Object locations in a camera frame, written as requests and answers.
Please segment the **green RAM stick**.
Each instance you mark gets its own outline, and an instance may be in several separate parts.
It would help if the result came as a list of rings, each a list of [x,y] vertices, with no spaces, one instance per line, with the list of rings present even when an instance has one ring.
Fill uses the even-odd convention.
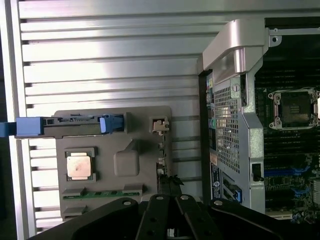
[[[135,197],[140,196],[139,192],[123,192],[116,190],[107,191],[85,191],[81,193],[73,193],[72,195],[65,195],[62,198],[64,200],[81,200],[81,199],[93,199],[93,198],[116,198],[116,197]]]

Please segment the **grey plastic parts rack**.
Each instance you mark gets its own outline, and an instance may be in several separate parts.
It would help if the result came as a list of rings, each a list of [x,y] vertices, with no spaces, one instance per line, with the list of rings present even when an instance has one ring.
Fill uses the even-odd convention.
[[[188,192],[191,179],[186,169],[178,168],[178,141],[173,138],[172,110],[169,106],[143,106],[60,110],[55,117],[71,115],[124,115],[125,130],[105,135],[87,135],[55,139],[60,214],[71,220],[106,203],[122,197],[63,199],[82,192],[139,192],[128,196],[137,201],[157,194],[158,139],[151,133],[152,119],[168,117],[172,141],[174,173],[183,182],[181,190]],[[68,156],[90,156],[91,176],[87,180],[72,180],[67,176]]]

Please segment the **silver CPU chip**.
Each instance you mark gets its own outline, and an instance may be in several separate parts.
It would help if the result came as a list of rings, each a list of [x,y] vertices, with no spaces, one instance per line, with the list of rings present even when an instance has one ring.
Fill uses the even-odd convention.
[[[92,175],[91,157],[88,155],[66,158],[67,176],[72,180],[88,180]]]

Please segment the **dark grey PC case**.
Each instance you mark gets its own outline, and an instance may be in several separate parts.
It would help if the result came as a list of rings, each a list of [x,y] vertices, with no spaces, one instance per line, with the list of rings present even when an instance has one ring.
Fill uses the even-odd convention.
[[[203,197],[266,214],[264,128],[255,102],[264,63],[320,66],[320,16],[232,20],[197,60]]]

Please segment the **blue expansion slot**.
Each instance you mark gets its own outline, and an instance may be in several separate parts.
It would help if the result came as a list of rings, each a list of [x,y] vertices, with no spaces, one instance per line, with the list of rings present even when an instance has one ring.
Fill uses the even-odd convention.
[[[305,168],[275,168],[275,169],[265,169],[263,177],[276,177],[276,176],[301,176],[311,169],[310,166]]]

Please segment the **green motherboard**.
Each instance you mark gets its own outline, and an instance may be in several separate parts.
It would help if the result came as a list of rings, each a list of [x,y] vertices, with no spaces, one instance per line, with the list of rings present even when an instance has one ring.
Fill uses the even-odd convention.
[[[300,176],[264,177],[265,212],[294,224],[320,222],[320,126],[304,130],[274,130],[272,101],[277,90],[315,88],[320,91],[320,66],[264,63],[255,74],[255,111],[263,126],[264,171],[311,169]]]

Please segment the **hard disk in blue carrier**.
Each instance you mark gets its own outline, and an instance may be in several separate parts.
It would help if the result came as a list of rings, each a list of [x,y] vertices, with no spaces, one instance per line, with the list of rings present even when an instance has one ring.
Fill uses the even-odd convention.
[[[0,122],[0,138],[55,138],[107,135],[125,130],[122,114],[18,117]]]

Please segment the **CPU socket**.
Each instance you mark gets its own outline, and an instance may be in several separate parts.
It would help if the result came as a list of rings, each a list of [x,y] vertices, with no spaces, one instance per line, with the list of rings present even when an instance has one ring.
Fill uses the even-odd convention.
[[[298,131],[320,126],[320,91],[316,88],[276,90],[267,97],[272,102],[270,129]]]

